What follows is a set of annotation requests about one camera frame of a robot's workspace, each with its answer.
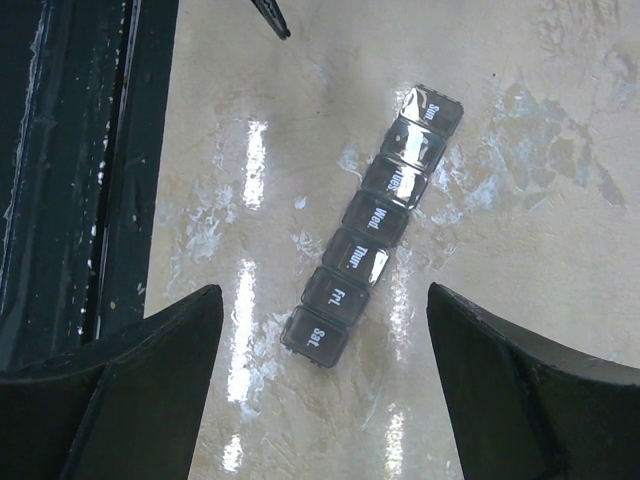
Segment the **grey weekly pill organizer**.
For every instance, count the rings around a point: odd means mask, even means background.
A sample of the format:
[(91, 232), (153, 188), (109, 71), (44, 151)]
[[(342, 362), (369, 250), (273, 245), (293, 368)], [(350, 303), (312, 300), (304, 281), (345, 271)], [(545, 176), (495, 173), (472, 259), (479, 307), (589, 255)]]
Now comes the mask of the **grey weekly pill organizer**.
[(287, 319), (282, 344), (334, 367), (456, 131), (461, 102), (413, 86)]

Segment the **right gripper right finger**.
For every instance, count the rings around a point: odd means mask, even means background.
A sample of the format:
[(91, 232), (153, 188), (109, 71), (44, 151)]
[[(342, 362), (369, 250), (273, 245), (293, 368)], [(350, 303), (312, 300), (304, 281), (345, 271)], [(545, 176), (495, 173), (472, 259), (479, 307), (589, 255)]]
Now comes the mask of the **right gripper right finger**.
[(427, 318), (465, 478), (638, 478), (638, 369), (569, 348), (437, 283)]

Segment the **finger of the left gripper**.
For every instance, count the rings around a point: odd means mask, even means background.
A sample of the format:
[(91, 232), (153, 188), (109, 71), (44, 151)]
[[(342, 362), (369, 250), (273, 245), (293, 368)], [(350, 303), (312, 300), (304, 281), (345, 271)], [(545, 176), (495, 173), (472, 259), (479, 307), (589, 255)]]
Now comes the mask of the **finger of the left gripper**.
[(251, 0), (280, 40), (287, 40), (291, 32), (276, 0)]

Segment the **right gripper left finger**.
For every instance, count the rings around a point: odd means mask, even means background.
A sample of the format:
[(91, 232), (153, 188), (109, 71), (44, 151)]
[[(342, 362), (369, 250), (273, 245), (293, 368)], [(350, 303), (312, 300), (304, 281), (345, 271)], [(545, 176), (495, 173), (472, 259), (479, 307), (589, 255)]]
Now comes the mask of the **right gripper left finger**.
[(69, 353), (1, 375), (4, 479), (185, 479), (223, 326), (206, 285)]

